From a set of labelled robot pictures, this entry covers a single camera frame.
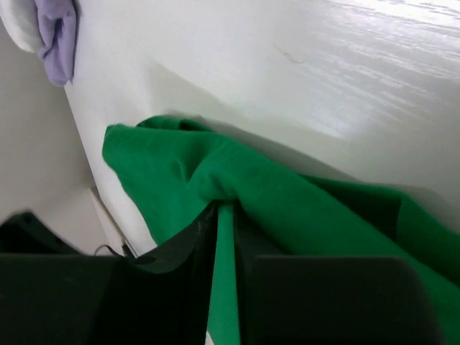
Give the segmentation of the purple t shirt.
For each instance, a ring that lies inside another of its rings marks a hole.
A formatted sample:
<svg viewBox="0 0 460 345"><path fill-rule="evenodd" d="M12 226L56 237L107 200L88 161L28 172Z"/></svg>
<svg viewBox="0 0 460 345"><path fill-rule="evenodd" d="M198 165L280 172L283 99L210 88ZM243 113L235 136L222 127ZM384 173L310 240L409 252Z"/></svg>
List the purple t shirt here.
<svg viewBox="0 0 460 345"><path fill-rule="evenodd" d="M64 86L73 78L77 13L72 0L35 1L42 46L37 56L51 83Z"/></svg>

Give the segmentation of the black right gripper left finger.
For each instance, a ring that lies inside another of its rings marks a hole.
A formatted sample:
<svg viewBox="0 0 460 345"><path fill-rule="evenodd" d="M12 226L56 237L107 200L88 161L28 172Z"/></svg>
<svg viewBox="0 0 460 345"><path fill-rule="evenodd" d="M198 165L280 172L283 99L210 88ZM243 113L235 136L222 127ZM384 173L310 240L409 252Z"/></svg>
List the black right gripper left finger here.
<svg viewBox="0 0 460 345"><path fill-rule="evenodd" d="M3 344L204 344L218 210L141 257L1 253Z"/></svg>

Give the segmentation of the green t shirt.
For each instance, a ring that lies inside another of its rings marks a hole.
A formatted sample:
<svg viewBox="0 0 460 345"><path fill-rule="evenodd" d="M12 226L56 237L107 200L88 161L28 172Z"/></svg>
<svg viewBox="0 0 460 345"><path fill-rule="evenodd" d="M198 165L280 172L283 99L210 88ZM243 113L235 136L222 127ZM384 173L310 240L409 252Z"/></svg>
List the green t shirt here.
<svg viewBox="0 0 460 345"><path fill-rule="evenodd" d="M447 344L459 342L459 235L404 193L299 175L190 119L107 128L102 155L161 244L220 203L208 332L238 344L234 203L293 254L402 257L420 275Z"/></svg>

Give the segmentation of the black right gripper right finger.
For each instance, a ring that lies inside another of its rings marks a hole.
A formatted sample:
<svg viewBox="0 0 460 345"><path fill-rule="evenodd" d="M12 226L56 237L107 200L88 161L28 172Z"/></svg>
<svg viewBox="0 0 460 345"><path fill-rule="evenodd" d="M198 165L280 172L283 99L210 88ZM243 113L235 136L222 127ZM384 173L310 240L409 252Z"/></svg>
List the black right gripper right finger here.
<svg viewBox="0 0 460 345"><path fill-rule="evenodd" d="M397 257L282 252L243 209L234 214L243 344L442 344L421 281Z"/></svg>

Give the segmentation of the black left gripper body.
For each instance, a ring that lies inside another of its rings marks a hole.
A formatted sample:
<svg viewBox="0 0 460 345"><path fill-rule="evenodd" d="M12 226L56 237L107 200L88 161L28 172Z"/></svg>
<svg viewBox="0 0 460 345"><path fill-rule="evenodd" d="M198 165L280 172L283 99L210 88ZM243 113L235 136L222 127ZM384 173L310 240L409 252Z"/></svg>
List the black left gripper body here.
<svg viewBox="0 0 460 345"><path fill-rule="evenodd" d="M13 214L1 224L1 253L77 254L78 251L26 211Z"/></svg>

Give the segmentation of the white t shirt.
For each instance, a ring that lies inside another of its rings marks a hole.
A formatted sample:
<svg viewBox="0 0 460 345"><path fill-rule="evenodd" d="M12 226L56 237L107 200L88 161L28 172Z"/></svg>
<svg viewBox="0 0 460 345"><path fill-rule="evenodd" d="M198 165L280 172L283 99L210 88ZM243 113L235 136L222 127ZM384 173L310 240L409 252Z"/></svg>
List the white t shirt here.
<svg viewBox="0 0 460 345"><path fill-rule="evenodd" d="M29 53L36 53L41 48L34 0L1 0L1 20L18 48Z"/></svg>

